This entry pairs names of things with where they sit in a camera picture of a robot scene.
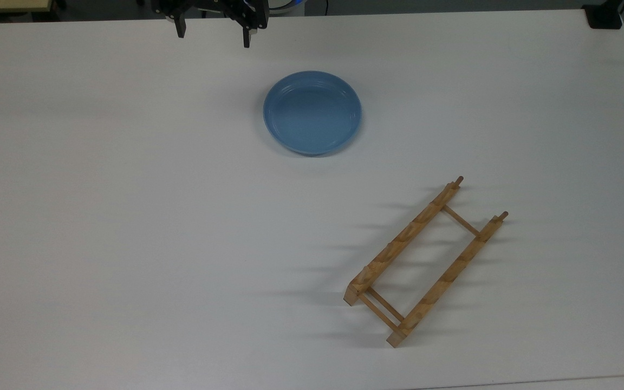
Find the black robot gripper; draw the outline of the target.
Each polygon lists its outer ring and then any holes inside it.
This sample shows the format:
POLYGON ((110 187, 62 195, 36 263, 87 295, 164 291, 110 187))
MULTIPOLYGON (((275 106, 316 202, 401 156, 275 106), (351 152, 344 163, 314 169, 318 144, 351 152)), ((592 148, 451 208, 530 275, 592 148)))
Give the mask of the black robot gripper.
POLYGON ((191 8, 219 12, 243 28, 243 46, 250 48, 257 29, 268 27, 268 1, 152 1, 152 10, 175 24, 178 37, 186 32, 185 14, 191 8))

